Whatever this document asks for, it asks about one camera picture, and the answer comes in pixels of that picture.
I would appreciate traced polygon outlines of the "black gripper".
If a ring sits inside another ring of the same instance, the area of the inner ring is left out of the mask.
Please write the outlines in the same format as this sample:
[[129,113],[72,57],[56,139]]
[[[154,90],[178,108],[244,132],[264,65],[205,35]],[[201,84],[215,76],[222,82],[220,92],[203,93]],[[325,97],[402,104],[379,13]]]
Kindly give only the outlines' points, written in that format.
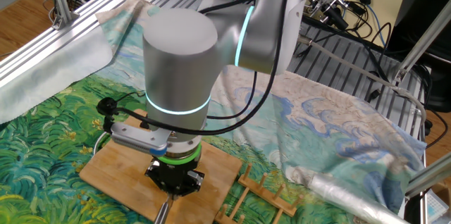
[[168,164],[160,160],[153,160],[145,171],[145,175],[163,192],[170,194],[171,187],[175,187],[173,194],[187,196],[198,192],[204,181],[204,174],[195,169],[197,161],[184,164]]

